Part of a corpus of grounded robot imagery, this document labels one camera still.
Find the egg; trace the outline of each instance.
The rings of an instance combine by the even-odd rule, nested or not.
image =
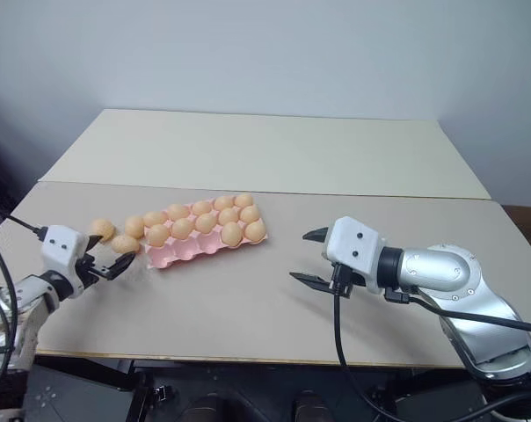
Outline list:
[[[166,221],[166,214],[162,211],[149,211],[143,216],[142,220],[146,227],[152,227],[155,224],[164,224]]]
[[[100,242],[107,242],[115,233],[115,226],[105,218],[98,218],[91,222],[90,232],[92,235],[101,236]]]
[[[180,218],[186,218],[189,215],[189,207],[181,204],[172,204],[168,207],[168,216],[175,222]]]
[[[211,207],[211,204],[209,204],[206,200],[200,200],[199,202],[195,202],[192,205],[192,212],[195,215],[203,215],[205,213],[208,213],[213,209]]]
[[[234,205],[240,208],[249,207],[254,203],[254,199],[249,193],[241,193],[234,199]]]
[[[125,233],[135,239],[144,236],[144,221],[139,215],[133,215],[125,220]]]
[[[234,208],[224,208],[219,214],[219,224],[224,226],[227,222],[237,222],[238,212]]]
[[[255,222],[259,219],[259,210],[256,205],[250,205],[240,211],[240,220],[243,222]]]
[[[168,237],[170,237],[170,229],[163,224],[155,224],[146,234],[146,240],[149,242],[149,245],[157,248],[164,246]]]
[[[129,235],[118,235],[111,241],[111,247],[117,253],[138,252],[141,244]]]
[[[251,242],[259,242],[266,236],[266,225],[262,221],[251,222],[244,229],[244,237]]]
[[[186,218],[180,218],[171,225],[171,236],[185,240],[193,230],[193,222]]]
[[[216,216],[210,213],[206,213],[197,217],[195,220],[195,229],[204,235],[211,232],[216,225]]]
[[[222,211],[224,208],[230,208],[234,205],[232,197],[230,196],[219,196],[213,203],[213,207],[217,211]]]
[[[242,240],[242,229],[235,222],[227,222],[221,230],[221,240],[228,246],[238,246]]]

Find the floor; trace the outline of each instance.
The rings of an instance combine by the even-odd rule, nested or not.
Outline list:
[[[118,365],[117,360],[103,363]],[[171,364],[151,370],[156,386],[170,384],[178,395],[153,410],[148,421],[176,421],[192,401],[217,392],[230,403],[232,414],[236,416],[233,422],[289,422],[295,394],[313,389],[324,398],[338,422],[381,422],[353,394],[337,367]],[[388,371],[361,371],[358,380],[367,389],[376,384],[384,385],[391,376]],[[34,366],[25,400],[27,421],[121,422],[127,417],[131,397],[131,393]],[[398,404],[399,414],[419,422],[452,418],[477,406],[474,385],[437,390],[429,397],[409,398]]]

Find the egg carton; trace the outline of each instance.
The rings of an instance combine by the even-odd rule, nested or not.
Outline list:
[[[215,199],[207,200],[207,202],[210,204],[213,204],[214,201]],[[184,205],[188,206],[190,209],[190,214],[186,218],[192,222],[195,222],[197,215],[191,213],[192,204]],[[238,215],[240,215],[240,211],[242,210],[241,207],[235,205],[232,208],[234,208]],[[210,211],[210,214],[213,214],[216,217],[218,217],[219,213],[220,211],[214,208]],[[164,223],[168,229],[171,229],[172,224],[173,221],[170,219],[166,220]],[[265,233],[265,236],[262,237],[261,240],[258,242],[252,242],[250,239],[244,237],[244,228],[247,224],[240,220],[238,220],[236,224],[238,224],[243,231],[242,240],[237,246],[229,246],[221,240],[222,225],[219,222],[216,223],[216,225],[213,227],[213,230],[208,234],[203,234],[196,229],[193,229],[193,231],[189,234],[189,237],[185,240],[176,239],[170,236],[164,243],[164,246],[161,247],[145,244],[144,251],[149,256],[149,268],[166,268],[171,266],[176,261],[190,261],[201,254],[213,255],[221,249],[237,249],[243,244],[260,244],[267,239],[267,233]],[[147,235],[148,231],[149,229],[145,227],[145,236]]]

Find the silver robotic arm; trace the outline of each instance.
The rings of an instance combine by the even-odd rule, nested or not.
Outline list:
[[[420,295],[442,311],[520,321],[517,312],[487,286],[476,257],[458,246],[391,248],[377,231],[351,217],[303,238],[324,243],[323,257],[334,266],[331,282],[291,273],[316,290],[349,297],[354,285],[365,286],[373,294],[384,292],[389,302],[421,302],[411,297]],[[440,324],[487,401],[531,390],[531,336],[526,331],[447,316],[440,316]],[[531,402],[497,416],[531,421],[531,411],[520,408],[527,405]]]
[[[135,258],[133,252],[120,256],[113,265],[96,266],[86,253],[101,236],[86,236],[65,226],[40,230],[41,256],[45,272],[30,275],[15,285],[18,327],[7,371],[0,380],[0,420],[23,420],[23,399],[27,376],[33,364],[40,327],[64,299],[76,298],[99,277],[112,280],[123,273]],[[8,289],[0,288],[0,307],[11,319]],[[9,337],[0,316],[0,368]]]

